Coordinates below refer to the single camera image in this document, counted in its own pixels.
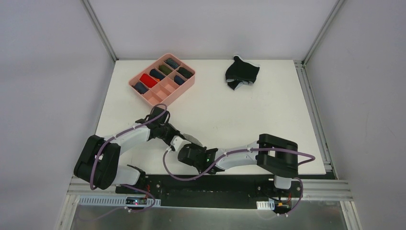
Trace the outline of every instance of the wire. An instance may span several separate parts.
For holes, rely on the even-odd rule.
[[[295,177],[294,179],[298,180],[300,183],[300,196],[299,196],[299,200],[296,202],[296,204],[294,205],[294,207],[287,213],[285,213],[286,215],[290,214],[293,210],[296,209],[296,207],[299,205],[300,201],[302,200],[303,197],[303,182],[299,177]]]
[[[100,216],[98,216],[96,218],[93,218],[93,219],[83,219],[83,218],[81,218],[79,216],[80,206],[78,206],[78,210],[76,210],[76,213],[77,213],[76,218],[78,220],[80,220],[80,221],[83,221],[83,222],[92,222],[92,221],[96,221],[98,219],[101,219],[101,218],[103,218],[103,217],[105,217],[105,216],[107,216],[109,214],[112,214],[113,212],[115,212],[115,211],[117,211],[119,209],[124,209],[124,207],[116,207],[116,208],[114,208],[114,209],[112,209],[112,210],[110,210],[110,211],[108,211],[108,212],[106,212],[106,213],[104,213],[104,214],[102,214],[102,215],[100,215]]]
[[[178,181],[192,181],[192,180],[196,180],[196,179],[202,177],[203,175],[205,175],[205,174],[206,174],[210,169],[212,169],[212,168],[217,164],[217,162],[219,162],[222,158],[224,158],[224,157],[226,157],[226,156],[228,156],[228,155],[231,155],[231,154],[239,153],[239,152],[248,152],[248,151],[278,151],[278,152],[287,152],[287,153],[291,153],[291,154],[295,154],[295,155],[300,155],[300,156],[305,156],[305,157],[309,157],[309,158],[310,158],[309,160],[305,160],[305,161],[300,162],[300,163],[298,164],[298,166],[301,165],[301,164],[307,163],[307,162],[314,161],[314,160],[316,159],[313,155],[310,155],[310,154],[307,154],[307,153],[303,153],[303,152],[297,152],[297,151],[293,151],[293,150],[289,150],[289,149],[280,149],[280,148],[259,148],[259,149],[251,148],[251,149],[249,149],[249,150],[248,150],[248,149],[237,149],[237,150],[229,151],[229,152],[227,152],[225,155],[223,154],[223,155],[221,155],[220,157],[218,157],[206,170],[204,170],[204,171],[203,171],[202,173],[200,173],[199,175],[194,176],[194,177],[191,177],[191,178],[180,178],[180,177],[177,177],[177,176],[175,176],[174,174],[172,174],[172,173],[169,171],[169,169],[168,169],[168,167],[167,167],[167,165],[166,165],[165,157],[166,157],[166,155],[167,155],[167,153],[168,153],[169,151],[170,151],[170,148],[168,148],[168,149],[165,151],[165,153],[164,153],[164,155],[163,155],[163,157],[162,157],[162,161],[163,161],[163,163],[164,163],[164,168],[165,168],[166,172],[167,172],[172,178],[174,178],[174,179],[176,179],[176,180],[178,180]]]
[[[145,193],[145,194],[147,194],[149,197],[151,197],[151,199],[154,200],[154,202],[152,202],[152,204],[151,204],[150,206],[145,207],[145,208],[143,208],[143,209],[139,209],[139,210],[132,210],[132,209],[129,209],[130,212],[133,212],[133,213],[136,213],[136,212],[145,212],[145,211],[147,211],[147,210],[150,210],[150,209],[155,205],[156,199],[155,199],[155,197],[154,197],[152,194],[150,194],[149,192],[144,191],[144,190],[139,189],[139,188],[134,188],[134,187],[132,187],[131,185],[128,185],[128,184],[122,184],[121,186],[124,186],[124,187],[127,187],[127,188],[129,188],[129,189],[133,189],[133,190],[136,190],[136,191]]]
[[[103,149],[106,147],[106,145],[109,144],[109,143],[110,143],[111,141],[113,141],[114,139],[116,139],[116,138],[118,138],[118,137],[120,137],[120,136],[122,136],[122,135],[124,135],[124,134],[126,134],[126,133],[129,133],[129,132],[131,132],[131,131],[133,131],[133,130],[136,130],[136,129],[142,127],[142,126],[146,126],[146,125],[148,125],[149,123],[151,123],[151,122],[157,120],[158,118],[160,118],[162,115],[164,115],[165,112],[168,110],[168,106],[165,105],[165,104],[162,104],[162,103],[159,103],[159,104],[155,105],[154,107],[152,107],[151,111],[152,111],[155,107],[157,107],[157,106],[159,106],[159,105],[164,106],[164,111],[163,111],[162,113],[160,113],[158,116],[156,116],[156,117],[152,118],[151,120],[146,121],[146,122],[144,122],[144,123],[142,123],[142,124],[140,124],[140,125],[137,125],[137,126],[135,126],[135,127],[131,127],[131,128],[128,128],[128,129],[126,129],[126,130],[124,130],[124,131],[119,132],[117,135],[115,135],[115,136],[113,136],[113,137],[107,139],[107,140],[101,145],[99,151],[97,152],[96,158],[94,159],[93,167],[92,167],[92,169],[91,169],[91,174],[90,174],[90,189],[91,189],[91,190],[95,190],[95,189],[97,188],[96,186],[93,185],[94,173],[95,173],[95,171],[96,171],[96,166],[97,166],[97,162],[99,161],[99,157],[100,157],[100,155],[102,154],[101,152],[103,152]]]
[[[122,184],[121,186],[130,188],[130,189],[135,190],[135,191],[138,191],[138,192],[142,192],[142,193],[146,194],[147,196],[150,196],[150,197],[154,200],[150,206],[145,207],[145,208],[143,208],[143,209],[138,209],[138,210],[129,209],[130,212],[132,212],[132,213],[145,212],[145,211],[151,209],[151,208],[155,205],[156,199],[155,199],[155,197],[154,197],[152,194],[150,194],[149,192],[144,191],[144,190],[142,190],[142,189],[134,188],[134,187],[132,187],[132,186],[130,186],[130,185],[128,185],[128,184]],[[117,211],[117,210],[119,210],[119,209],[125,209],[126,207],[127,207],[127,206],[125,206],[125,207],[116,207],[116,208],[114,208],[114,209],[112,209],[112,210],[110,210],[110,211],[108,211],[108,212],[106,212],[106,213],[104,213],[104,214],[102,214],[102,215],[96,217],[96,218],[93,218],[93,219],[83,219],[83,218],[81,218],[81,217],[79,216],[80,206],[78,206],[78,210],[76,211],[75,216],[76,216],[76,218],[77,218],[78,220],[80,220],[80,221],[83,221],[83,222],[92,222],[92,221],[96,221],[96,220],[98,220],[98,219],[101,219],[101,218],[103,218],[103,217],[105,217],[105,216],[107,216],[107,215],[109,215],[109,214],[112,214],[113,212],[115,212],[115,211]]]
[[[270,196],[267,192],[265,192],[265,189],[261,189],[262,193],[269,199],[274,200],[276,202],[279,202],[278,199],[273,198],[272,196]]]
[[[292,194],[291,193],[289,193],[289,196],[288,196],[288,204],[289,204],[289,202],[292,200]]]
[[[297,166],[302,165],[302,164],[306,164],[309,162],[312,162],[314,160],[316,160],[316,157],[304,152],[298,152],[298,151],[294,151],[294,150],[290,150],[290,149],[280,149],[280,148],[259,148],[259,149],[255,149],[255,148],[251,148],[251,151],[277,151],[277,152],[286,152],[286,153],[291,153],[291,154],[295,154],[295,155],[299,155],[299,156],[304,156],[304,157],[309,157],[310,159],[302,161],[300,163],[297,164]]]
[[[150,189],[149,184],[146,185],[146,188],[147,188],[147,191],[150,192],[150,190],[149,190],[149,189]]]

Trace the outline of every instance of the dark green sock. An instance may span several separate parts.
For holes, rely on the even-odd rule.
[[[183,67],[180,67],[178,69],[178,72],[187,79],[189,79],[193,76],[193,74],[191,72],[189,72],[187,69],[185,69]]]
[[[160,65],[158,70],[160,70],[161,72],[163,72],[165,75],[168,75],[170,73],[172,73],[172,70],[169,69],[167,66],[165,65]]]

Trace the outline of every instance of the rolled sock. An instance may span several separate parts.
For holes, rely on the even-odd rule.
[[[187,79],[191,78],[193,75],[192,73],[190,73],[187,69],[185,69],[183,67],[180,67],[178,72]]]
[[[178,75],[176,75],[176,76],[173,78],[173,81],[174,81],[176,84],[178,84],[178,85],[182,85],[183,83],[185,83],[185,81],[184,81],[181,77],[179,77]]]
[[[140,82],[142,82],[144,85],[146,85],[149,88],[154,87],[154,85],[158,84],[156,80],[154,80],[152,77],[150,77],[148,74],[144,73],[140,77]]]
[[[160,65],[158,68],[161,72],[163,72],[165,75],[168,75],[170,73],[172,73],[172,70],[169,69],[167,66],[165,65]]]
[[[145,85],[143,85],[140,82],[137,82],[137,84],[135,84],[135,86],[133,86],[135,90],[137,90],[137,92],[139,92],[140,94],[144,94],[148,91],[148,89],[145,87]]]
[[[173,59],[168,58],[165,61],[166,64],[168,64],[170,67],[172,67],[172,69],[177,69],[179,67],[179,64],[176,63]]]
[[[151,69],[151,71],[149,72],[149,75],[155,79],[163,80],[165,78],[165,76],[163,74],[161,74],[160,72],[158,72],[158,70],[156,69]]]

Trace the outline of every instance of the black cloth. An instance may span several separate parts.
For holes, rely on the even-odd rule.
[[[253,84],[258,72],[259,67],[243,61],[239,56],[234,56],[234,63],[226,71],[227,85],[236,90],[242,84]]]
[[[149,75],[160,81],[165,78],[165,76],[163,74],[161,74],[160,72],[158,72],[158,70],[156,70],[156,69],[151,69],[151,71],[149,72]]]
[[[182,76],[184,76],[185,78],[189,79],[193,76],[193,74],[191,72],[189,72],[187,69],[180,67],[178,69],[178,73],[180,73]]]

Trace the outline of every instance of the pink organizer tray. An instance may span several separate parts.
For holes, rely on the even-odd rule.
[[[173,59],[176,63],[179,64],[179,67],[176,69],[171,68],[168,64],[165,63],[165,60],[171,58]],[[162,73],[159,71],[158,67],[160,65],[165,65],[166,67],[170,68],[172,72],[168,75]],[[192,76],[187,79],[184,76],[182,76],[180,73],[177,72],[177,70],[183,67],[187,69],[189,72],[192,73]],[[154,87],[148,88],[145,84],[143,84],[148,91],[144,94],[140,94],[137,90],[133,88],[137,82],[140,82],[140,77],[145,73],[149,76],[149,72],[152,69],[156,69],[158,72],[160,72],[162,75],[165,76],[165,78],[161,81],[158,82]],[[173,78],[178,75],[180,76],[185,82],[182,85],[178,85],[173,81]],[[173,56],[172,54],[165,54],[164,56],[160,57],[156,62],[154,62],[152,65],[147,67],[145,70],[140,72],[139,74],[135,75],[133,78],[131,78],[128,81],[128,84],[130,85],[131,89],[140,96],[142,99],[144,99],[145,102],[147,102],[149,105],[154,106],[159,103],[164,103],[166,105],[170,105],[172,102],[174,102],[179,96],[181,96],[188,88],[190,88],[194,84],[194,76],[195,76],[195,71],[190,68],[188,65],[180,61],[178,58]]]

